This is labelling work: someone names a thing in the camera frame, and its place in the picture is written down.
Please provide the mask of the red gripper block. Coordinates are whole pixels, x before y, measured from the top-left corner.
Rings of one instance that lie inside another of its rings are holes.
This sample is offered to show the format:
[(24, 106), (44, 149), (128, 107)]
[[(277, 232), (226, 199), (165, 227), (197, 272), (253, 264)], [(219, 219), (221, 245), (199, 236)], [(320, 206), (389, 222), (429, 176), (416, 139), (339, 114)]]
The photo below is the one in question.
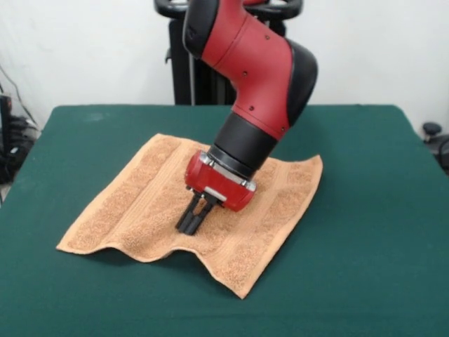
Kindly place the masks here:
[(256, 182), (231, 173), (213, 161), (204, 151), (196, 151), (189, 160), (185, 171), (185, 183), (200, 194), (212, 196), (206, 198), (206, 204), (198, 214), (195, 214), (194, 209), (201, 196), (194, 193), (176, 225), (179, 232), (185, 232), (187, 235), (195, 234), (216, 205), (216, 199), (225, 208), (239, 212), (248, 205), (257, 189)]

